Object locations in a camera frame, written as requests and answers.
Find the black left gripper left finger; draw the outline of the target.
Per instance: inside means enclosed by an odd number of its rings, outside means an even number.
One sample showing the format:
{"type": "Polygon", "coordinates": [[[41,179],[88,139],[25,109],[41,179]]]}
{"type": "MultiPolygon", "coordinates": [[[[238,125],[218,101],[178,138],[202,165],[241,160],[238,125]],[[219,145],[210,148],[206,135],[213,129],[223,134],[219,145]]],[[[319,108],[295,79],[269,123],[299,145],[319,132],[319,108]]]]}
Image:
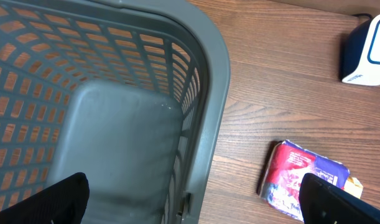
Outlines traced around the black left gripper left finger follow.
{"type": "Polygon", "coordinates": [[[80,223],[90,197],[86,175],[77,172],[0,212],[0,224],[80,223]]]}

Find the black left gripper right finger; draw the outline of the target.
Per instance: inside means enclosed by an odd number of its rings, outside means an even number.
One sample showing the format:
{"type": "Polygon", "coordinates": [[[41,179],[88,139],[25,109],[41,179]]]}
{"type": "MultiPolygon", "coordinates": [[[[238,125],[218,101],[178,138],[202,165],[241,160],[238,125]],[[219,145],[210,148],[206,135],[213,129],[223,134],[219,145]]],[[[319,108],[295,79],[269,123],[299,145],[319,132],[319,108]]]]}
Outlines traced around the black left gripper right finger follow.
{"type": "Polygon", "coordinates": [[[299,193],[305,224],[380,224],[380,210],[307,173],[299,193]]]}

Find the red purple snack bag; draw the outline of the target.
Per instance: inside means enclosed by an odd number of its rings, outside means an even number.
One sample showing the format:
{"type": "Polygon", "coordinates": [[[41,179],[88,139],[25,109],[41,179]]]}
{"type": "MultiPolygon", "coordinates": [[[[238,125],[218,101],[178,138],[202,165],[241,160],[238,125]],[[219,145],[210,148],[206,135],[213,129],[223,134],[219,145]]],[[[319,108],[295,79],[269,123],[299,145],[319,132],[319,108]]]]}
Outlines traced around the red purple snack bag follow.
{"type": "Polygon", "coordinates": [[[350,176],[350,170],[342,163],[284,140],[273,149],[259,195],[271,207],[302,222],[299,193],[307,173],[315,174],[340,189],[350,176]]]}

